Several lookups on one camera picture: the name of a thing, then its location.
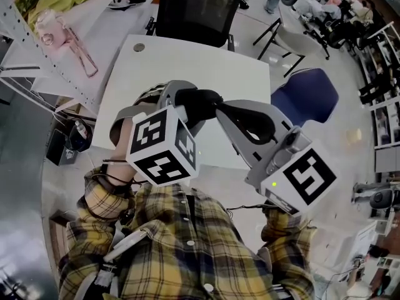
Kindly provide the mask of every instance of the black cable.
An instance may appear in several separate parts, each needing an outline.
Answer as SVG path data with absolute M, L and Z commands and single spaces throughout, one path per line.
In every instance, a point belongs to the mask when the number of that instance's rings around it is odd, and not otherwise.
M 352 268 L 351 270 L 348 270 L 348 271 L 345 271 L 345 272 L 342 272 L 342 273 L 336 273 L 331 277 L 331 280 L 329 280 L 329 282 L 328 282 L 328 284 L 326 286 L 326 289 L 322 294 L 322 296 L 324 296 L 324 293 L 325 293 L 325 300 L 328 300 L 328 294 L 326 292 L 328 291 L 329 285 L 331 284 L 333 277 L 334 276 L 340 276 L 341 274 L 349 273 L 349 272 L 351 272 L 351 271 L 353 271 L 355 269 L 357 269 L 357 268 Z
M 363 299 L 366 299 L 366 298 L 369 298 L 370 296 L 364 296 L 364 297 L 358 297 L 358 296 L 347 296 L 347 297 L 344 297 L 342 300 L 346 300 L 346 299 L 349 299 L 349 298 L 363 298 Z
M 104 173 L 93 174 L 90 178 L 92 179 L 93 177 L 98 177 L 98 176 L 110 177 L 110 178 L 112 178 L 114 180 L 118 180 L 118 181 L 121 181 L 124 184 L 129 184 L 129 185 L 132 185 L 132 184 L 144 184 L 144 183 L 148 182 L 148 181 L 136 181 L 134 177 L 128 182 L 128 181 L 121 180 L 121 179 L 118 179 L 117 177 L 110 176 L 109 174 L 104 174 Z
M 273 204 L 255 204 L 253 206 L 240 206 L 240 207 L 229 207 L 226 208 L 226 212 L 229 214 L 229 217 L 232 219 L 233 218 L 233 213 L 232 210 L 238 210 L 238 209 L 255 209 L 255 208 L 277 208 L 277 206 Z

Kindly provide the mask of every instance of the white chair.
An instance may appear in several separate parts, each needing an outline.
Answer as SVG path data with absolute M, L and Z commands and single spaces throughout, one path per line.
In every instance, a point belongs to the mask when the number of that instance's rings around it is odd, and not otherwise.
M 287 72 L 284 74 L 284 77 L 286 77 L 306 56 L 317 53 L 321 49 L 321 45 L 316 40 L 303 33 L 296 33 L 287 30 L 285 26 L 282 25 L 282 21 L 280 19 L 275 21 L 272 26 L 266 29 L 264 33 L 253 42 L 252 45 L 255 46 L 269 31 L 273 30 L 276 25 L 276 30 L 272 33 L 271 38 L 261 51 L 261 54 L 258 56 L 258 60 L 262 58 L 271 43 L 274 43 L 287 51 L 282 58 L 285 58 L 292 53 L 296 54 L 300 57 L 300 59 L 297 60 L 289 70 L 287 70 Z

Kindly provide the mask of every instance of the cabinet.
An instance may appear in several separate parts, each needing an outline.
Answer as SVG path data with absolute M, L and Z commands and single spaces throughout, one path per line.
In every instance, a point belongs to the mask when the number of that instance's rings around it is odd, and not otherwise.
M 389 147 L 375 151 L 375 172 L 400 171 L 400 147 Z

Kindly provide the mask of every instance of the mesh chair back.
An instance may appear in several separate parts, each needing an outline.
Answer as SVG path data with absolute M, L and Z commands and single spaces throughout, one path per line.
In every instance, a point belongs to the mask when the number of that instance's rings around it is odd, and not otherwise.
M 160 0 L 157 36 L 221 47 L 240 0 Z

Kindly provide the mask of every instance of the electronic equipment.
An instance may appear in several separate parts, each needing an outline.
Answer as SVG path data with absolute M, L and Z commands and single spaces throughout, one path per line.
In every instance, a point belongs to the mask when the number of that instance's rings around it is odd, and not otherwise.
M 155 186 L 198 175 L 195 137 L 210 119 L 218 120 L 236 154 L 250 167 L 245 182 L 293 216 L 315 206 L 338 182 L 321 144 L 271 104 L 223 101 L 212 90 L 173 80 L 145 91 L 133 106 L 119 112 L 110 130 L 115 145 L 123 119 L 129 117 L 134 127 L 126 161 Z

